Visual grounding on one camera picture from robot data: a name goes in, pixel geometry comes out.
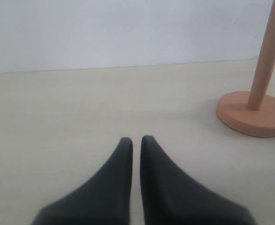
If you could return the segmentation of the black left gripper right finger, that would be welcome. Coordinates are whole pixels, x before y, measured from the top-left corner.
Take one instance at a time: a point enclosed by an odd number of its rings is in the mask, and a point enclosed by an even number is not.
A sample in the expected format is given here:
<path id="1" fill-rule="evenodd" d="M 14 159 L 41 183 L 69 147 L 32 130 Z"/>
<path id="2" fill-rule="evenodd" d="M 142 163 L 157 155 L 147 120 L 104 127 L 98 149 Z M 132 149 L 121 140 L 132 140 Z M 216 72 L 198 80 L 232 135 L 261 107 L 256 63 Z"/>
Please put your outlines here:
<path id="1" fill-rule="evenodd" d="M 153 136 L 141 140 L 141 195 L 147 225 L 255 225 L 250 211 L 198 183 Z"/>

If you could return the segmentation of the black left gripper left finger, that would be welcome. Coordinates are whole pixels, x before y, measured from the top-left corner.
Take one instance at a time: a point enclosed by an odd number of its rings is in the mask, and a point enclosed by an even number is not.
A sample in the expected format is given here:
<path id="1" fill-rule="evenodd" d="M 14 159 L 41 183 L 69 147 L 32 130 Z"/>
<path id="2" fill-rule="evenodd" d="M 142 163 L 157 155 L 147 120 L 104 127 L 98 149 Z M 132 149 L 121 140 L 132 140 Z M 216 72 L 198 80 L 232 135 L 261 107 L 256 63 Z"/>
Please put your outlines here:
<path id="1" fill-rule="evenodd" d="M 105 164 L 72 193 L 43 207 L 34 225 L 128 225 L 133 143 L 122 137 Z"/>

